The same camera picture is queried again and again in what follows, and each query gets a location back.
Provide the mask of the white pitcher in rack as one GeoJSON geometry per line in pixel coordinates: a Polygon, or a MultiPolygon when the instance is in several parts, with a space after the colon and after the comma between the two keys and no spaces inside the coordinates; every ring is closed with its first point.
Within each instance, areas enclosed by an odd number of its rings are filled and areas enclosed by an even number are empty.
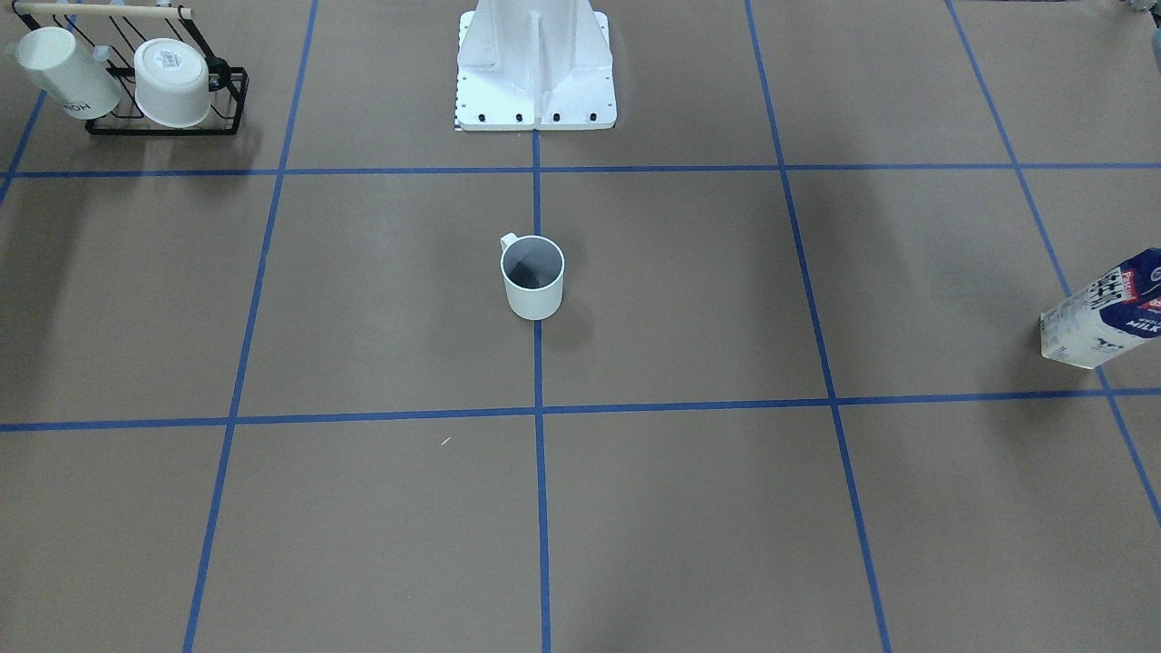
{"type": "Polygon", "coordinates": [[[122,87],[62,26],[42,26],[9,48],[26,78],[75,120],[103,117],[118,107],[122,87]]]}

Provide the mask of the blue white milk carton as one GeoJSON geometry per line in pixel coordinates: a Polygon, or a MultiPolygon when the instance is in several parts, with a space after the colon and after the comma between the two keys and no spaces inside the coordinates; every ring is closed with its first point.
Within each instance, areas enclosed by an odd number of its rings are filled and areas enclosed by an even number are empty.
{"type": "Polygon", "coordinates": [[[1158,339],[1158,297],[1160,249],[1144,249],[1040,316],[1040,353],[1069,366],[1098,368],[1158,339]]]}

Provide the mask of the white plastic mug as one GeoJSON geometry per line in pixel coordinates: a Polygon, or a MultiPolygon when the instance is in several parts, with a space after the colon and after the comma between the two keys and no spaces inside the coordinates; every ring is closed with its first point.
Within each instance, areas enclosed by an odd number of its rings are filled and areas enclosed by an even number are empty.
{"type": "Polygon", "coordinates": [[[506,234],[499,239],[499,271],[510,309],[527,321],[554,315],[563,299],[567,259],[543,236],[506,234]]]}

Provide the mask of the white bowl in rack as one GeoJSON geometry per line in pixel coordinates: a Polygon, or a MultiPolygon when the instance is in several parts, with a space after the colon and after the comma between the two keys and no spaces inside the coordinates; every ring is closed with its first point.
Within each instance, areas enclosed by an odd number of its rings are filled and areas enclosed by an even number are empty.
{"type": "Polygon", "coordinates": [[[183,41],[156,38],[134,50],[134,102],[145,117],[176,129],[203,122],[211,112],[209,67],[183,41]]]}

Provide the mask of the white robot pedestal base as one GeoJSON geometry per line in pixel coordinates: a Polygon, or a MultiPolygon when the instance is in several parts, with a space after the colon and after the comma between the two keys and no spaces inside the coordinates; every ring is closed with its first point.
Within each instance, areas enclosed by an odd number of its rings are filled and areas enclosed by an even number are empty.
{"type": "Polygon", "coordinates": [[[457,45],[456,129],[615,127],[610,17],[589,1],[479,1],[461,13],[457,45]]]}

